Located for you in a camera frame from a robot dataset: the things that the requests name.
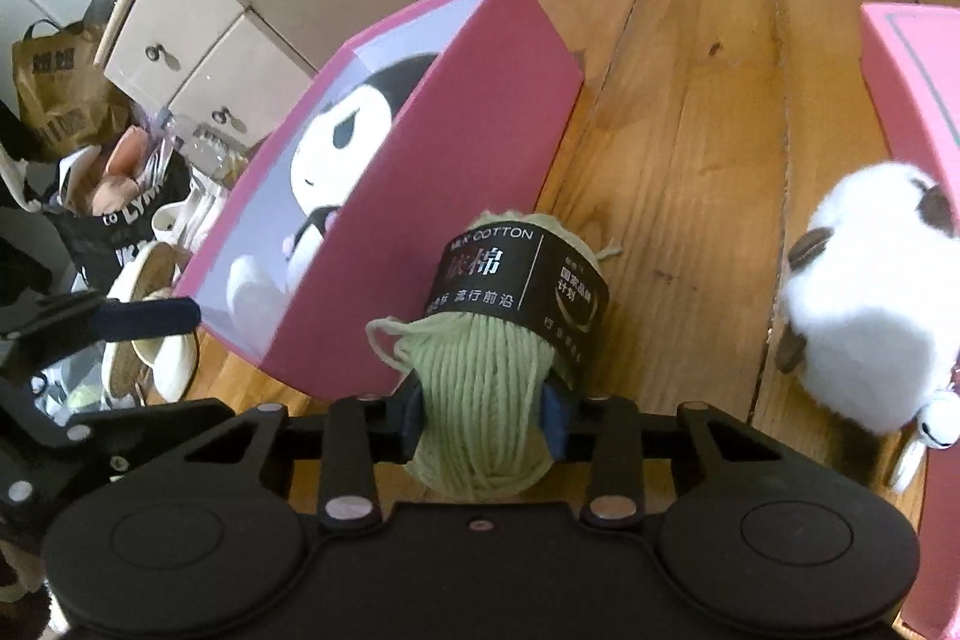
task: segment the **yarn label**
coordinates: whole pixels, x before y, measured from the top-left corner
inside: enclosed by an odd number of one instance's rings
[[[424,314],[475,313],[515,323],[546,339],[580,372],[608,298],[600,273],[563,239],[505,220],[446,244]]]

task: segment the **brown spot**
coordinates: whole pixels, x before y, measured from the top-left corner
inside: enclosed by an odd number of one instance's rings
[[[824,226],[823,228],[812,229],[797,242],[794,242],[790,252],[786,254],[786,261],[790,265],[790,271],[798,271],[813,262],[824,250],[827,249],[827,241],[833,236],[833,229]]]
[[[803,353],[806,350],[806,338],[801,333],[796,333],[789,323],[784,328],[781,335],[781,341],[776,346],[776,368],[784,375],[789,375],[797,368],[803,360]]]
[[[917,212],[920,213],[920,220],[930,228],[944,232],[947,237],[955,236],[950,202],[939,185],[926,189],[917,205]]]

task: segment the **navy handle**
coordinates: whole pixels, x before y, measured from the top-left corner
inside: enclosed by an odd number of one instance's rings
[[[200,326],[200,306],[185,296],[128,304],[106,299],[88,323],[95,338],[107,342],[179,335]]]

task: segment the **plush toy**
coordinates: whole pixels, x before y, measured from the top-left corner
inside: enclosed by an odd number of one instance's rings
[[[266,352],[337,213],[435,58],[416,55],[383,68],[308,121],[290,164],[290,187],[306,220],[284,241],[282,286],[253,255],[237,258],[227,279],[230,316],[254,352]]]
[[[808,393],[874,434],[921,409],[939,431],[960,427],[960,404],[943,395],[960,352],[960,242],[928,175],[886,163],[844,178],[787,261],[782,372],[803,362]]]
[[[912,482],[927,448],[943,451],[960,439],[960,396],[953,389],[934,391],[917,413],[917,429],[896,461],[890,487],[904,493]]]

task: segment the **pink gift box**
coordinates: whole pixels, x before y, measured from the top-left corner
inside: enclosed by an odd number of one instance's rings
[[[265,350],[227,310],[234,259],[280,282],[284,239],[304,222],[290,186],[296,144],[320,107],[417,53],[436,60],[339,211]],[[483,210],[529,212],[583,82],[536,0],[423,0],[344,44],[266,140],[176,289],[203,325],[282,383],[321,399],[388,393],[397,372],[368,321],[421,317],[445,242]]]
[[[960,217],[960,9],[864,4],[863,76],[890,146],[947,189]],[[930,451],[920,576],[901,616],[930,640],[960,639],[960,446]]]

